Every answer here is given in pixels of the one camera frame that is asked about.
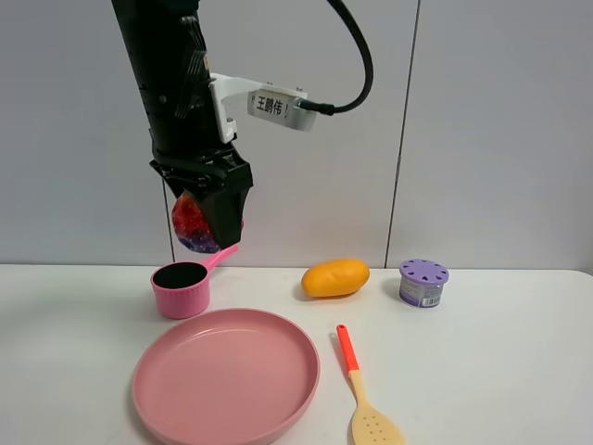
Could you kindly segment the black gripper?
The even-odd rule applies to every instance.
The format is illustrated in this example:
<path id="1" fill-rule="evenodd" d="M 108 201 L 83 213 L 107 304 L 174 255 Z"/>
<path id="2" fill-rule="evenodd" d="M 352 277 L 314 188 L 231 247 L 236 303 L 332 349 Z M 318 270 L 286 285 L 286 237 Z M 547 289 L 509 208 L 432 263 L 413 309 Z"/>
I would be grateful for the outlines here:
<path id="1" fill-rule="evenodd" d="M 243 216 L 253 177 L 233 143 L 219 137 L 215 111 L 193 108 L 183 117 L 168 109 L 148 111 L 151 168 L 179 198 L 198 193 L 198 207 L 220 248 L 241 241 Z"/>

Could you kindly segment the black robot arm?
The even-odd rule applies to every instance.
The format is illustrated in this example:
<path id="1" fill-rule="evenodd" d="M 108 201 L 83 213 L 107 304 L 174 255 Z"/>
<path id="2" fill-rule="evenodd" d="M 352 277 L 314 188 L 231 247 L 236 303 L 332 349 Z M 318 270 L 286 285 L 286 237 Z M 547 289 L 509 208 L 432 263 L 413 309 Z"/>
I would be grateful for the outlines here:
<path id="1" fill-rule="evenodd" d="M 150 165 L 202 216 L 179 239 L 198 253 L 237 244 L 253 177 L 233 143 L 219 135 L 198 3 L 118 0 L 112 6 L 149 122 Z"/>

